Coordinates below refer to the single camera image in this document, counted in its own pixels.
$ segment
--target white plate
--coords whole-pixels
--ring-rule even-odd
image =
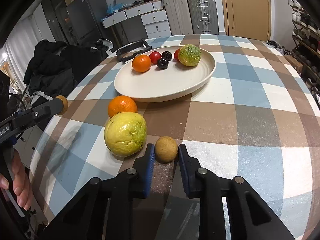
[[[154,49],[162,54],[170,51],[172,55],[182,46],[169,46]],[[115,88],[118,93],[140,102],[162,102],[183,97],[196,91],[206,84],[216,68],[213,56],[204,49],[201,50],[201,60],[195,67],[187,67],[169,61],[167,69],[159,69],[156,65],[144,73],[138,73],[132,68],[132,60],[128,61],[115,78]]]

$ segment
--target shelf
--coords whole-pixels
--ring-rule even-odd
[[[294,6],[294,5],[290,5],[290,6],[291,6],[292,10],[293,10],[293,9],[297,9],[297,10],[299,10],[299,11],[301,11],[301,12],[305,12],[305,13],[308,14],[308,12],[307,12],[305,9],[303,9],[303,8],[298,8],[297,6]]]
[[[318,54],[316,51],[314,51],[312,48],[310,48],[307,44],[305,44],[302,40],[299,40],[297,37],[292,35],[292,38],[305,46],[307,49],[309,49],[314,55],[316,55],[318,58],[320,58],[320,54]]]
[[[318,33],[315,33],[313,30],[310,30],[308,27],[305,27],[305,26],[303,26],[302,24],[297,23],[297,22],[295,22],[295,21],[292,21],[292,22],[293,22],[294,25],[297,24],[297,25],[301,26],[303,29],[310,31],[310,33],[312,33],[312,34],[314,34],[315,36],[317,36],[318,38],[320,38],[320,35],[319,35]]]
[[[298,60],[304,68],[310,73],[310,76],[320,85],[320,78],[318,75],[306,64],[304,63],[298,56],[294,57],[296,60]]]

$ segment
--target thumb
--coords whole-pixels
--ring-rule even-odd
[[[3,188],[3,189],[9,188],[9,182],[2,174],[0,174],[0,188]]]

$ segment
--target wooden door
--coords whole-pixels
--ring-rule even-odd
[[[225,1],[229,35],[261,41],[270,38],[270,0]]]

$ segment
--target shoe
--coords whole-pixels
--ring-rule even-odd
[[[288,0],[288,4],[289,4],[290,6],[293,6],[293,5],[294,5],[294,0]]]
[[[299,33],[299,30],[297,28],[294,28],[292,31],[292,35],[297,37],[298,33]]]
[[[308,89],[311,89],[312,87],[314,87],[317,83],[316,82],[312,82],[310,78],[308,78],[306,80],[306,86]]]
[[[306,57],[303,56],[302,54],[299,55],[299,58],[300,58],[300,60],[301,60],[302,62],[304,62],[304,61],[306,60]]]
[[[311,69],[315,72],[315,73],[318,73],[318,69],[316,66],[312,66]]]
[[[292,12],[291,20],[293,20],[294,22],[297,22],[297,12]]]
[[[307,35],[304,31],[298,30],[297,38],[300,40],[307,40]]]
[[[319,91],[319,90],[318,90],[317,87],[313,87],[313,88],[312,88],[312,91],[311,91],[311,94],[312,94],[312,95],[317,94],[318,91]]]
[[[308,47],[311,46],[311,43],[310,43],[310,41],[309,41],[308,39],[303,39],[302,41],[303,41],[304,44],[306,44]]]
[[[302,13],[302,14],[301,14],[300,24],[301,24],[302,26],[308,27],[308,23],[309,23],[309,22],[308,22],[308,19],[307,19],[306,14]]]
[[[313,21],[313,19],[309,20],[308,28],[315,33],[317,32],[318,27],[317,27],[316,23]]]
[[[297,7],[297,8],[299,8],[299,9],[301,9],[301,4],[298,3],[297,0],[294,0],[293,5],[294,5],[295,7]]]
[[[300,21],[301,21],[301,14],[297,13],[297,23],[300,23]]]
[[[318,40],[311,35],[309,36],[309,41],[310,41],[310,47],[314,50],[317,51],[318,48]]]
[[[311,67],[311,66],[312,66],[311,61],[310,61],[310,60],[308,60],[308,59],[306,59],[306,60],[304,61],[304,63],[306,63],[309,67]]]

